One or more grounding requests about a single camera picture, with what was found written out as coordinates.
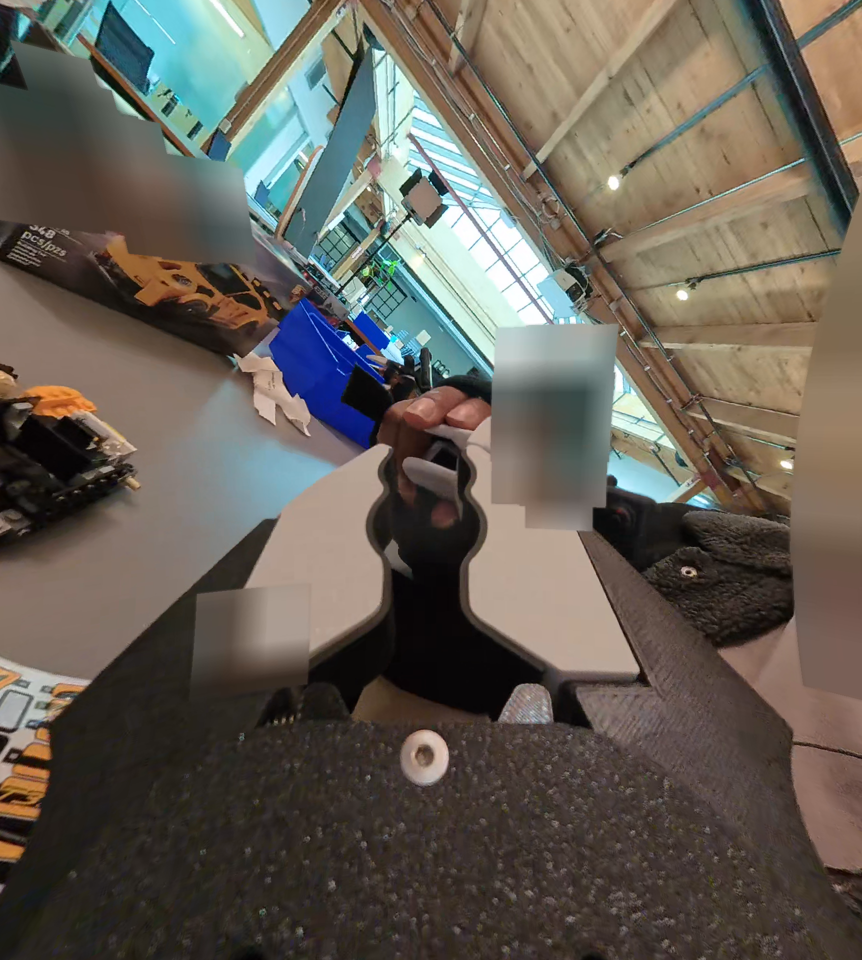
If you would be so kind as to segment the black leaning board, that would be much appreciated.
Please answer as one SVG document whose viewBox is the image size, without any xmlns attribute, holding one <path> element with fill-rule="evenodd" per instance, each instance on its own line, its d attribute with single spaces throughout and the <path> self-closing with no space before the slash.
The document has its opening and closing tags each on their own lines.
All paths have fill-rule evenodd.
<svg viewBox="0 0 862 960">
<path fill-rule="evenodd" d="M 310 257 L 331 221 L 375 119 L 374 47 L 374 37 L 365 28 L 329 139 L 310 158 L 279 220 L 277 235 L 297 257 Z"/>
</svg>

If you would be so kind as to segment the pinkish grey shirt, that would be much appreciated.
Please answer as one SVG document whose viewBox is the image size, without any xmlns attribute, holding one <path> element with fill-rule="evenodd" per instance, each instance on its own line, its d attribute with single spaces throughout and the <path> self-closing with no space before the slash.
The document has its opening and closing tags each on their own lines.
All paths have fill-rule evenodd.
<svg viewBox="0 0 862 960">
<path fill-rule="evenodd" d="M 719 653 L 792 731 L 797 805 L 823 864 L 862 870 L 862 701 L 805 686 L 793 620 Z"/>
</svg>

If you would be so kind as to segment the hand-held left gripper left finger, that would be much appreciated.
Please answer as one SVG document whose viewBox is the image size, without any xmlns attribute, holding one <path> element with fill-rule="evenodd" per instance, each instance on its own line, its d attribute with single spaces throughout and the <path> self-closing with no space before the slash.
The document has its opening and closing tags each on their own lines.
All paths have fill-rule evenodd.
<svg viewBox="0 0 862 960">
<path fill-rule="evenodd" d="M 277 518 L 245 587 L 307 601 L 308 666 L 379 629 L 391 610 L 391 569 L 377 534 L 388 498 L 377 444 L 306 488 Z"/>
</svg>

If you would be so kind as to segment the white crumpled paper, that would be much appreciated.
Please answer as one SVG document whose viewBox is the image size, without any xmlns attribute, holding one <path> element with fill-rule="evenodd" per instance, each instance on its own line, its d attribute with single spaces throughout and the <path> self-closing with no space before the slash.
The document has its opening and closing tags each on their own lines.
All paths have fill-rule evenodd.
<svg viewBox="0 0 862 960">
<path fill-rule="evenodd" d="M 312 416 L 306 401 L 287 388 L 274 359 L 254 351 L 245 356 L 234 354 L 232 358 L 237 369 L 251 378 L 256 413 L 272 426 L 277 424 L 278 414 L 282 414 L 298 432 L 309 437 Z"/>
</svg>

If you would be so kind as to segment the person's right hand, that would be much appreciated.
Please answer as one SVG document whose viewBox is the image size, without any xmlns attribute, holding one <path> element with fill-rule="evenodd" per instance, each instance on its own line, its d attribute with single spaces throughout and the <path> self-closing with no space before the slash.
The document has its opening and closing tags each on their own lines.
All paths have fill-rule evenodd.
<svg viewBox="0 0 862 960">
<path fill-rule="evenodd" d="M 383 415 L 375 443 L 389 451 L 390 526 L 399 542 L 447 532 L 460 521 L 458 445 L 491 417 L 492 395 L 490 380 L 454 376 Z"/>
</svg>

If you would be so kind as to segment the blue storage bin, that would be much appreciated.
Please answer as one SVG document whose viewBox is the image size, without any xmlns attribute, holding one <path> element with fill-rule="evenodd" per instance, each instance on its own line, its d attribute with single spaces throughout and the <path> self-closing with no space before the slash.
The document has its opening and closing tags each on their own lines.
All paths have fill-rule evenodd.
<svg viewBox="0 0 862 960">
<path fill-rule="evenodd" d="M 281 319 L 269 352 L 285 386 L 312 417 L 363 449 L 391 397 L 378 372 L 338 335 L 307 298 Z"/>
<path fill-rule="evenodd" d="M 361 312 L 350 317 L 348 324 L 352 327 L 352 334 L 356 336 L 356 331 L 363 341 L 363 345 L 356 347 L 357 354 L 382 355 L 396 363 L 402 362 L 402 354 L 397 342 L 386 334 L 383 327 L 372 320 L 367 313 Z"/>
</svg>

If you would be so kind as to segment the grey desk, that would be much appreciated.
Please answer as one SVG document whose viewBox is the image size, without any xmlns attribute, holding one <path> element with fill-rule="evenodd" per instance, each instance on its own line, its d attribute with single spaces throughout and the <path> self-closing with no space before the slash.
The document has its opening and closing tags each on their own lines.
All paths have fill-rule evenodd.
<svg viewBox="0 0 862 960">
<path fill-rule="evenodd" d="M 0 546 L 0 656 L 93 679 L 260 522 L 358 447 L 273 426 L 227 359 L 0 262 L 0 361 L 80 390 L 140 489 Z"/>
</svg>

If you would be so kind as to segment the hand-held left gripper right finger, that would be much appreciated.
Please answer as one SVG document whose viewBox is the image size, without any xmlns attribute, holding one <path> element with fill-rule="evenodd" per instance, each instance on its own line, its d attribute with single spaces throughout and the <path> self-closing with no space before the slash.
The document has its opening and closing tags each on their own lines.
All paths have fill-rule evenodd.
<svg viewBox="0 0 862 960">
<path fill-rule="evenodd" d="M 461 570 L 468 620 L 545 685 L 635 683 L 641 666 L 579 534 L 527 527 L 523 507 L 492 501 L 490 452 L 463 460 L 480 524 Z"/>
</svg>

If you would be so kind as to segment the black brick car chassis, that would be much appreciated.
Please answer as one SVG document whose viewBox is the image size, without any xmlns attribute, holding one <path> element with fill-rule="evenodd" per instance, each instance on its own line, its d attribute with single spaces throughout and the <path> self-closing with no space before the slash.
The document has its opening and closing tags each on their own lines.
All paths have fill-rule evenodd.
<svg viewBox="0 0 862 960">
<path fill-rule="evenodd" d="M 136 452 L 72 390 L 0 396 L 0 543 L 139 491 Z"/>
</svg>

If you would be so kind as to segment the toy car set box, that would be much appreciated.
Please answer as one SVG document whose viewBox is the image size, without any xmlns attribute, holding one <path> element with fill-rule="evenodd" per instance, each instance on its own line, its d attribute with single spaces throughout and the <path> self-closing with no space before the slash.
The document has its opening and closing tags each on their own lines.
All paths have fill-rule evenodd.
<svg viewBox="0 0 862 960">
<path fill-rule="evenodd" d="M 117 234 L 0 221 L 0 262 L 221 356 L 266 341 L 310 285 L 264 237 L 254 267 L 128 251 Z"/>
</svg>

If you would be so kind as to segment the studio light panel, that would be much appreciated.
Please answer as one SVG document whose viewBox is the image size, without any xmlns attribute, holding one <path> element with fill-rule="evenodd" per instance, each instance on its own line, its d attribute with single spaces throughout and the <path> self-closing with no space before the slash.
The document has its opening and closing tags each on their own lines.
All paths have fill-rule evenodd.
<svg viewBox="0 0 862 960">
<path fill-rule="evenodd" d="M 419 226 L 433 228 L 447 209 L 443 195 L 448 187 L 433 173 L 430 177 L 414 170 L 399 187 L 401 201 L 408 216 Z"/>
</svg>

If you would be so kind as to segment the black office chair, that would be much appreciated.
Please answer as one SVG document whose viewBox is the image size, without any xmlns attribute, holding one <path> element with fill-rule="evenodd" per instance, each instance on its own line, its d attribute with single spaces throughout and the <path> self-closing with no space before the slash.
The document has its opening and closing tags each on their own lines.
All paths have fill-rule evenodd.
<svg viewBox="0 0 862 960">
<path fill-rule="evenodd" d="M 94 46 L 96 51 L 142 95 L 150 92 L 154 50 L 130 26 L 114 2 L 108 2 Z"/>
</svg>

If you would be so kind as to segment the black fleece jacket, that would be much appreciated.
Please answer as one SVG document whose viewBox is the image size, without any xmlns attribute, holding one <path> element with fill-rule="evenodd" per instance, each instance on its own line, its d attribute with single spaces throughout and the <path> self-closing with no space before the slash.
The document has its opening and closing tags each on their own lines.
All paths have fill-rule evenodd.
<svg viewBox="0 0 862 960">
<path fill-rule="evenodd" d="M 644 576 L 718 649 L 794 621 L 789 529 L 770 520 L 686 510 L 673 553 Z M 797 801 L 794 781 L 793 787 Z M 817 854 L 833 888 L 862 922 L 862 870 L 835 870 Z"/>
</svg>

